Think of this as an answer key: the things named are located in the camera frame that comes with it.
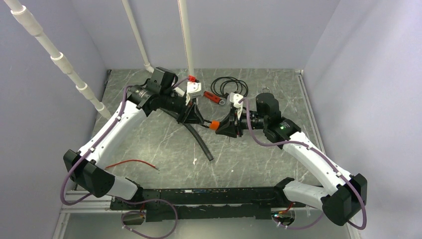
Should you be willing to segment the orange black padlock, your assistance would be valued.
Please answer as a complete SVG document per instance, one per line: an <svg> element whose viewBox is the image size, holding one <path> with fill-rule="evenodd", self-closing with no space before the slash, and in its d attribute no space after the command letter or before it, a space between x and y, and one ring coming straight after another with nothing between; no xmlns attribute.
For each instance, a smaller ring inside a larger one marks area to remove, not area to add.
<svg viewBox="0 0 422 239"><path fill-rule="evenodd" d="M216 120L213 120L209 124L209 129L217 130L219 128L219 126L220 126L220 122L219 121L216 121Z"/></svg>

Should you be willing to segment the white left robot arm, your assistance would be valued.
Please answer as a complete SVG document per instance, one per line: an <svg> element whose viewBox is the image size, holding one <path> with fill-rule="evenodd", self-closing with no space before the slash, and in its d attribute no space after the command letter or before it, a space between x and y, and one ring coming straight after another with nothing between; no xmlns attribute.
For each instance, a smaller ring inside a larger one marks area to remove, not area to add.
<svg viewBox="0 0 422 239"><path fill-rule="evenodd" d="M119 107L98 133L79 150L69 149L63 156L68 173L62 183L62 203L74 205L79 202L65 199L66 184L72 180L89 195L97 198L114 196L130 209L139 208L143 202L143 188L130 179L106 171L106 158L135 126L157 109L173 112L179 123L204 124L196 101L204 94L202 85L191 75L184 82L187 88L179 95L177 88L181 81L178 76L163 67L156 67L143 84L126 86Z"/></svg>

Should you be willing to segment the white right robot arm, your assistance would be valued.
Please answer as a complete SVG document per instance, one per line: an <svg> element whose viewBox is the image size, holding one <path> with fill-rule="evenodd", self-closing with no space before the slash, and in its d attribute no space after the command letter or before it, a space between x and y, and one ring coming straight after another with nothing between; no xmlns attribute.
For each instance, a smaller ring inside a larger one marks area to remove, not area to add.
<svg viewBox="0 0 422 239"><path fill-rule="evenodd" d="M298 160L321 184L312 186L293 178L282 180L274 193L277 205L285 207L298 202L321 210L334 224L346 223L358 230L367 227L367 179L353 175L334 163L318 149L292 120L282 116L279 102L271 93L256 98L256 110L249 100L231 93L231 108L222 121L212 121L216 134L241 137L248 130L253 140L264 147L277 146Z"/></svg>

